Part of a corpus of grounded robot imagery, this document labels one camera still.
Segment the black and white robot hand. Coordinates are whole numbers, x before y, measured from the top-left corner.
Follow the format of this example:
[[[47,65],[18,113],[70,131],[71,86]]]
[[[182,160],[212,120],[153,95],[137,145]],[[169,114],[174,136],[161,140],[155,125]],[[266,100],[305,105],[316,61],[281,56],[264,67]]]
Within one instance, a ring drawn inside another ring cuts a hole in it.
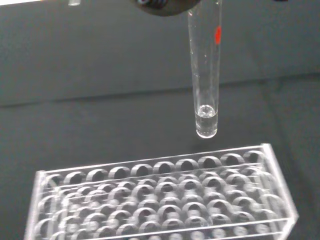
[[[200,0],[130,0],[136,8],[154,16],[171,17],[187,12]]]

